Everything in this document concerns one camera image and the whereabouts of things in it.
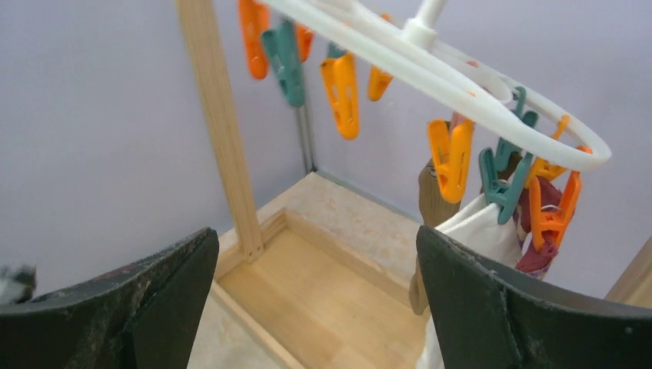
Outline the white round clip hanger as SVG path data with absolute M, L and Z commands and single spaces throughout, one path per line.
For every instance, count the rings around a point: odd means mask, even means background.
M 470 56 L 438 40 L 434 25 L 443 1 L 423 1 L 403 27 L 358 1 L 268 5 L 538 157 L 571 170 L 592 171 L 612 155 L 599 135 L 536 91 L 527 92 L 527 104 L 551 121 L 567 119 L 567 133 L 592 152 L 566 146 L 522 123 L 506 106 L 517 81 L 484 64 L 469 65 Z

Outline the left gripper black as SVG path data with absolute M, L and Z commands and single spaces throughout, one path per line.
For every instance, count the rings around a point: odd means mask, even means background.
M 36 267 L 1 267 L 1 306 L 29 301 L 37 287 Z

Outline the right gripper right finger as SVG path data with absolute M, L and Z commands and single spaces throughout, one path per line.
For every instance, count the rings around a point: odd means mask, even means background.
M 426 226 L 417 257 L 448 368 L 649 368 L 651 311 L 532 278 Z

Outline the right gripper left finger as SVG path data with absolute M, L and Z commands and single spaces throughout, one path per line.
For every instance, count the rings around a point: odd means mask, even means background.
M 210 228 L 1 309 L 3 368 L 185 368 L 219 252 Z

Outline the brown sock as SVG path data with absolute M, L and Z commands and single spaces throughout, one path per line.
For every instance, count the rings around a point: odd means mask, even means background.
M 424 225 L 436 227 L 459 211 L 459 202 L 448 203 L 442 197 L 432 159 L 421 170 L 418 176 L 418 186 L 418 206 Z M 408 299 L 412 311 L 416 315 L 422 315 L 428 307 L 418 258 L 415 258 L 415 269 L 410 280 Z

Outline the white sock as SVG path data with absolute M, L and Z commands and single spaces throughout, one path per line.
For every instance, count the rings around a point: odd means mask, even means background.
M 500 208 L 482 194 L 435 229 L 485 257 L 514 267 L 522 258 L 514 222 L 497 223 Z

